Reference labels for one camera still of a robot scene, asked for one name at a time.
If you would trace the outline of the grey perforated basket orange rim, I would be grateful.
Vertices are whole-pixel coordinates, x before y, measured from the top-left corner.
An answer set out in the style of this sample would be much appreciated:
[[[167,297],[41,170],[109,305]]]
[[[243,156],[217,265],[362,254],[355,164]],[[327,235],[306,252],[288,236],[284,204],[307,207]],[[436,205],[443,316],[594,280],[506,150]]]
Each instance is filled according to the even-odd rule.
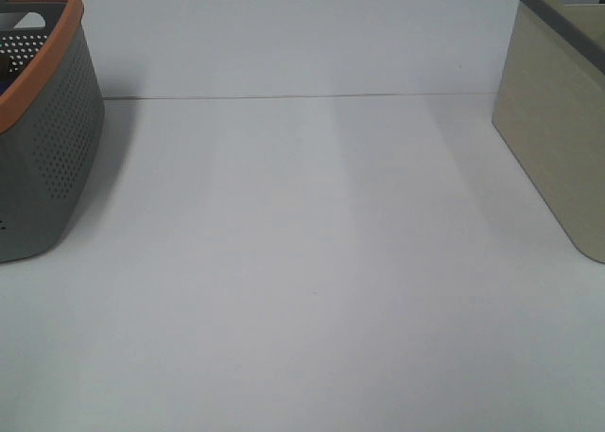
[[[82,0],[1,0],[40,27],[1,32],[11,84],[1,94],[1,260],[52,248],[89,177],[104,102],[82,27]]]

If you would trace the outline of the beige basket grey rim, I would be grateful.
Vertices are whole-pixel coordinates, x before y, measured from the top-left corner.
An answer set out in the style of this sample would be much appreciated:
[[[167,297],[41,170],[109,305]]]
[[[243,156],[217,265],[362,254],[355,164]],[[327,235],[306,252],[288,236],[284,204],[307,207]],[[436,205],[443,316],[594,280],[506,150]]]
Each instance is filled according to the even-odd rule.
[[[604,260],[604,0],[518,0],[493,125],[574,247]]]

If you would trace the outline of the dark item inside grey basket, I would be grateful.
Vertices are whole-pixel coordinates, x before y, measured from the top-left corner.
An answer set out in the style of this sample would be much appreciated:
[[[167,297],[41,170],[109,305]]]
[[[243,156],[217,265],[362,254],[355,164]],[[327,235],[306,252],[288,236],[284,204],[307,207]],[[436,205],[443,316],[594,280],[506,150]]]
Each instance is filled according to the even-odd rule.
[[[0,93],[6,91],[6,89],[11,84],[10,79],[10,67],[11,67],[11,59],[6,55],[2,54],[0,57]]]

